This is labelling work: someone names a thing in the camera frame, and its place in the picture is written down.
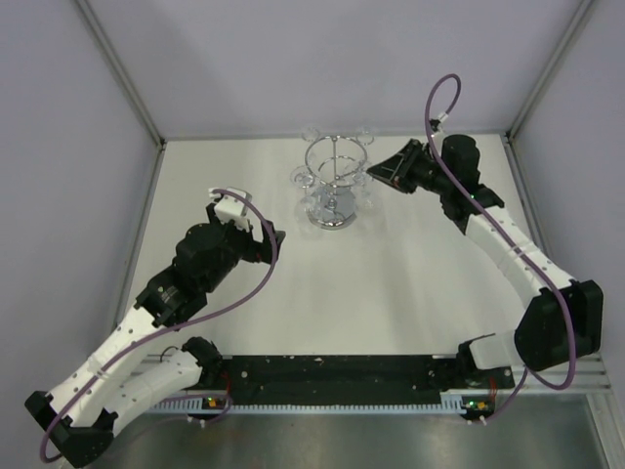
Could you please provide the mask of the chrome wine glass rack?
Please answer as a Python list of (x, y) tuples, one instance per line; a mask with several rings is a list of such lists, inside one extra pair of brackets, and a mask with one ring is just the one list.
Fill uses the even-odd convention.
[(355, 188), (365, 177), (367, 149), (354, 137), (325, 135), (309, 144), (304, 162), (312, 177), (309, 220), (322, 230), (347, 228), (357, 217)]

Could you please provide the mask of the clear wine glass taken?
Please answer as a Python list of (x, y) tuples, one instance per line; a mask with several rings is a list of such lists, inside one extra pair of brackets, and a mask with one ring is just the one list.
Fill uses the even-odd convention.
[(354, 193), (356, 209), (367, 216), (380, 213), (383, 208), (383, 202), (377, 190), (378, 184), (367, 173), (370, 166), (370, 163), (364, 163), (348, 177)]

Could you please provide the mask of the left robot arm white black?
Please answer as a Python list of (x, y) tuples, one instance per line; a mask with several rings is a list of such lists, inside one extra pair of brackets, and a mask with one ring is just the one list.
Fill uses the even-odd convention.
[(192, 336), (174, 356), (140, 376), (132, 373), (156, 345), (202, 323), (208, 296), (240, 263), (273, 269), (286, 238), (267, 219), (253, 237), (245, 208), (224, 195), (206, 208), (208, 220), (187, 229), (169, 266), (152, 277), (102, 345), (61, 384), (35, 391), (24, 406), (44, 432), (40, 458), (83, 468), (106, 452), (137, 417), (171, 395), (221, 378), (216, 346)]

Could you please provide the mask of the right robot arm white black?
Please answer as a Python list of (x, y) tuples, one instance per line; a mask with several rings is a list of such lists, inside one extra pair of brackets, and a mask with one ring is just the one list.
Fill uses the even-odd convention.
[(447, 136), (435, 157), (411, 139), (368, 175), (402, 193), (417, 189), (439, 197), (444, 215), (493, 262), (524, 308), (512, 331), (468, 340), (458, 347), (456, 375), (476, 387), (492, 369), (523, 365), (543, 371), (595, 354), (601, 347), (604, 293), (551, 261), (518, 227), (503, 199), (481, 183), (480, 152), (466, 135)]

